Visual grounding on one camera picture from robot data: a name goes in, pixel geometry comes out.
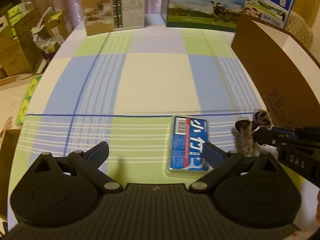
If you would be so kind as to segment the person right hand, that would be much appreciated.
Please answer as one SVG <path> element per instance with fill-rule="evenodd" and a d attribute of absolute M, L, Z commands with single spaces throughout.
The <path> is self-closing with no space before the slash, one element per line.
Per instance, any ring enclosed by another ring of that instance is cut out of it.
<path fill-rule="evenodd" d="M 320 189 L 317 194 L 316 221 L 318 224 L 320 224 Z"/>

